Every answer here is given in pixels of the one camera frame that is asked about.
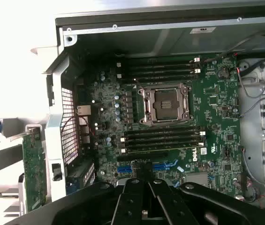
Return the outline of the green motherboard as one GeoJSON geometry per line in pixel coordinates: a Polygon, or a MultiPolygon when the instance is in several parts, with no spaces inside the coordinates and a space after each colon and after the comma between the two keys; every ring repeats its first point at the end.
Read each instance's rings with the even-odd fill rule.
{"type": "Polygon", "coordinates": [[[227,195],[240,193],[240,113],[236,59],[211,56],[175,56],[113,59],[93,64],[79,88],[83,115],[82,143],[89,144],[96,178],[118,185],[132,173],[117,173],[132,162],[165,164],[153,171],[177,187],[188,173],[207,172],[209,188],[227,195]],[[183,83],[189,92],[193,119],[185,124],[149,127],[143,118],[140,88],[183,83]]]}

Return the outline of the CPU socket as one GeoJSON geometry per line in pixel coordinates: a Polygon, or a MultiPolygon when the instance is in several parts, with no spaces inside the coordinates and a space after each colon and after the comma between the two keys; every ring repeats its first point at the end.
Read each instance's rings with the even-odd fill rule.
{"type": "Polygon", "coordinates": [[[183,83],[151,85],[140,88],[143,118],[140,124],[149,127],[163,127],[185,124],[193,119],[189,110],[189,92],[192,88],[183,83]]]}

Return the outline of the silver chipset heatsink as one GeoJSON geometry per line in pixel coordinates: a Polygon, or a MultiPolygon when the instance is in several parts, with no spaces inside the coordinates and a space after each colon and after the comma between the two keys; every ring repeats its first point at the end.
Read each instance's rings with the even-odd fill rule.
{"type": "Polygon", "coordinates": [[[193,182],[207,188],[210,187],[207,172],[188,173],[185,175],[185,182],[193,182]]]}

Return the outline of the open PC case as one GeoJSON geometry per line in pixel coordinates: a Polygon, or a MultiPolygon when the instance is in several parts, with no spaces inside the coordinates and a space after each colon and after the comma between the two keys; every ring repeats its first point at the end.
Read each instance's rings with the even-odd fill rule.
{"type": "MultiPolygon", "coordinates": [[[[93,64],[113,59],[206,55],[211,61],[211,56],[233,56],[239,97],[241,76],[265,62],[265,5],[104,10],[59,15],[55,27],[57,56],[45,70],[49,100],[46,157],[52,200],[99,181],[94,157],[87,154],[89,144],[80,138],[83,115],[91,108],[79,103],[78,91],[93,64]]],[[[241,118],[240,98],[239,113],[241,118]]],[[[228,196],[247,202],[242,156],[241,163],[241,181],[234,184],[241,191],[228,196]]]]}

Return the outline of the blue expansion slot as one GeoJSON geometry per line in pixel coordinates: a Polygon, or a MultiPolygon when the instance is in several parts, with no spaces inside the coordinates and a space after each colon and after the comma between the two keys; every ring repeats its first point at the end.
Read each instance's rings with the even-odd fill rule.
{"type": "MultiPolygon", "coordinates": [[[[152,166],[152,170],[153,171],[165,171],[165,170],[170,170],[170,167],[166,166],[165,164],[154,164],[152,166]]],[[[117,173],[132,173],[132,168],[129,165],[118,166],[117,173]]]]}

